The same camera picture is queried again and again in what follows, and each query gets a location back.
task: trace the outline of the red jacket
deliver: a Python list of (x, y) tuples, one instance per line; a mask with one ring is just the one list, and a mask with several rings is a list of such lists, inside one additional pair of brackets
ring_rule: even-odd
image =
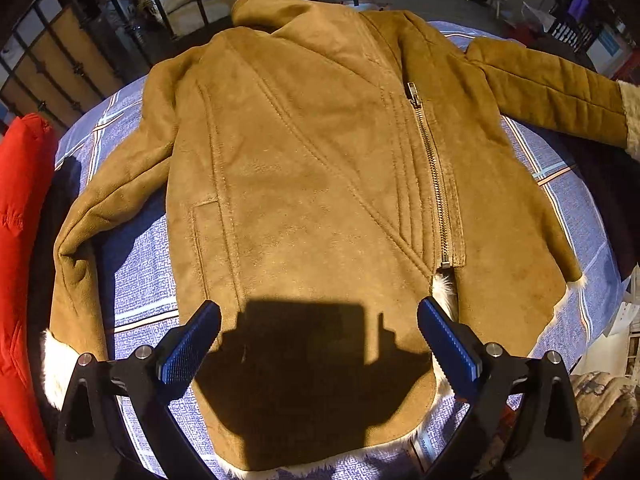
[(17, 118), (0, 142), (0, 414), (31, 461), (53, 479), (53, 453), (27, 358), (29, 260), (58, 146), (36, 114)]

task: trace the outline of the purple object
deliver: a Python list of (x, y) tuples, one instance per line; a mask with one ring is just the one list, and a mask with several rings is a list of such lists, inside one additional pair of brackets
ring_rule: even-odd
[(584, 11), (589, 7), (589, 0), (572, 0), (569, 6), (569, 14), (579, 22), (584, 16)]

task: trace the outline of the tan suede jacket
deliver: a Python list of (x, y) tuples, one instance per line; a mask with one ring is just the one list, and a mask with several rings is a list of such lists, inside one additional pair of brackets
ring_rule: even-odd
[(582, 271), (500, 114), (637, 155), (640, 110), (634, 87), (508, 41), (464, 54), (410, 12), (238, 0), (233, 20), (150, 72), (56, 241), (50, 327), (107, 357), (86, 242), (166, 184), (180, 320), (223, 313), (200, 410), (220, 457), (265, 470), (420, 424), (415, 312), (441, 267), (460, 320), (527, 355)]

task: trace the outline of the shearling jacket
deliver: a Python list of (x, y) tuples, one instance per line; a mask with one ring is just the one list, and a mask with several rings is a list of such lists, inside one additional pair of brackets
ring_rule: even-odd
[(56, 241), (50, 327), (107, 357), (90, 240), (166, 184), (180, 320), (223, 313), (200, 410), (222, 459), (265, 470), (420, 424), (437, 269), (461, 322), (527, 355), (582, 271), (500, 114), (636, 156), (640, 114), (634, 87), (513, 42), (460, 52), (410, 12), (238, 0), (233, 20), (150, 72)]

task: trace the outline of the zipper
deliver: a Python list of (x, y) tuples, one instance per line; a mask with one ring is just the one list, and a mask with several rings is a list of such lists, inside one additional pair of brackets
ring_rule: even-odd
[(433, 181), (433, 193), (436, 197), (438, 228), (440, 231), (440, 249), (442, 251), (440, 268), (449, 269), (451, 266), (451, 260), (449, 259), (449, 215), (447, 213), (447, 199), (444, 195), (442, 180), (440, 179), (437, 154), (433, 144), (433, 139), (431, 139), (429, 127), (427, 126), (427, 120), (424, 117), (424, 109), (422, 108), (422, 101), (418, 95), (418, 90), (414, 83), (408, 83), (408, 87), (409, 94), (411, 94), (410, 101), (414, 107), (415, 121), (418, 124), (418, 129), (420, 130), (424, 149), (427, 152), (427, 159), (431, 170), (431, 179)]

